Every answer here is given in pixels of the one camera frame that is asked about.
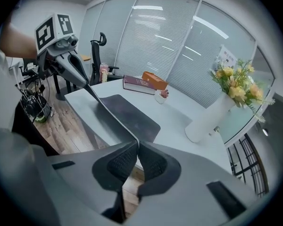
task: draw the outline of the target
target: desk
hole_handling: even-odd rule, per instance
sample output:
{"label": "desk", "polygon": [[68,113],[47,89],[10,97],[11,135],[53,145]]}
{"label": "desk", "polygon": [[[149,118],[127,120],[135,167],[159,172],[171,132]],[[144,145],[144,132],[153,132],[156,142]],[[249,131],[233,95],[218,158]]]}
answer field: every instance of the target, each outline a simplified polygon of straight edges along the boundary
{"label": "desk", "polygon": [[87,56],[87,55],[80,55],[82,60],[85,62],[85,61],[89,61],[91,59],[90,56]]}
{"label": "desk", "polygon": [[[232,173],[226,148],[218,132],[205,136],[199,143],[191,142],[185,135],[184,128],[205,110],[190,97],[168,86],[169,97],[161,105],[153,95],[123,89],[123,80],[94,85],[92,88],[99,97],[120,94],[160,125],[161,130],[154,143],[203,156]],[[65,95],[65,98],[82,120],[88,135],[94,133],[109,146],[132,140],[129,133],[84,89]],[[136,166],[141,168],[139,160]]]}

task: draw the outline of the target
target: chair armrest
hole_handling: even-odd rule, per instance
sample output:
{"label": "chair armrest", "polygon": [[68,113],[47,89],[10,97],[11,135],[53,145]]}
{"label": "chair armrest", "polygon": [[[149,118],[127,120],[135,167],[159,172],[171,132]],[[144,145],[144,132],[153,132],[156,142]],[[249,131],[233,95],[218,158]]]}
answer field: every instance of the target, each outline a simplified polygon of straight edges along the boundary
{"label": "chair armrest", "polygon": [[115,67],[115,66],[108,66],[109,69],[119,69],[119,67]]}
{"label": "chair armrest", "polygon": [[122,78],[123,78],[123,76],[109,74],[107,76],[107,81],[115,81],[115,80],[120,80]]}

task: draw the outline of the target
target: small cup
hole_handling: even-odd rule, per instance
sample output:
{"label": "small cup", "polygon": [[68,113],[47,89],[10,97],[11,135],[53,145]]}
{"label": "small cup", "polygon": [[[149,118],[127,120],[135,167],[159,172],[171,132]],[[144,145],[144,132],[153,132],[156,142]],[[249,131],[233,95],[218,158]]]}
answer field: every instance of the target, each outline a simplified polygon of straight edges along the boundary
{"label": "small cup", "polygon": [[160,95],[160,91],[157,91],[157,93],[155,93],[154,97],[155,97],[156,101],[160,104],[163,104],[166,101],[166,98],[163,98]]}

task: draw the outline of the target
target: chair headrest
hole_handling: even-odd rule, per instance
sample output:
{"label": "chair headrest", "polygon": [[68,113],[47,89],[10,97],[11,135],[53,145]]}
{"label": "chair headrest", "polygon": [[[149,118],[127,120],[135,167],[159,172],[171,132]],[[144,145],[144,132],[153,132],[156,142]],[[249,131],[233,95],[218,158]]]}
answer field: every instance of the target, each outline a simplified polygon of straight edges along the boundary
{"label": "chair headrest", "polygon": [[100,46],[104,46],[107,43],[106,35],[100,32],[100,40],[91,40],[90,42],[97,42]]}

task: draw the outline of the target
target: glass panel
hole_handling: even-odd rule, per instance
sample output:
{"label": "glass panel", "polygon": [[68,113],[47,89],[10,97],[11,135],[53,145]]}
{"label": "glass panel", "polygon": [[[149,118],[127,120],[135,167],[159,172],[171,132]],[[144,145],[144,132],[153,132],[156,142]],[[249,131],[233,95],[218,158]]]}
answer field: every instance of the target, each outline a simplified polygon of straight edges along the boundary
{"label": "glass panel", "polygon": [[94,40],[99,40],[100,32],[106,35],[107,43],[100,47],[102,63],[114,66],[119,41],[134,2],[135,0],[109,0],[105,2],[93,37]]}
{"label": "glass panel", "polygon": [[[89,56],[91,53],[91,43],[90,40],[93,38],[96,22],[98,20],[100,10],[103,6],[103,3],[100,3],[86,11],[81,33],[80,33],[80,39],[79,39],[79,54],[81,55],[87,55]],[[89,61],[84,62],[84,70],[87,73],[87,75],[90,73],[89,68]]]}
{"label": "glass panel", "polygon": [[167,75],[191,24],[195,0],[137,0],[126,26],[117,74]]}
{"label": "glass panel", "polygon": [[227,15],[209,5],[201,4],[191,32],[167,81],[203,107],[209,107],[219,97],[221,90],[208,72],[223,45],[236,58],[249,60],[255,41]]}

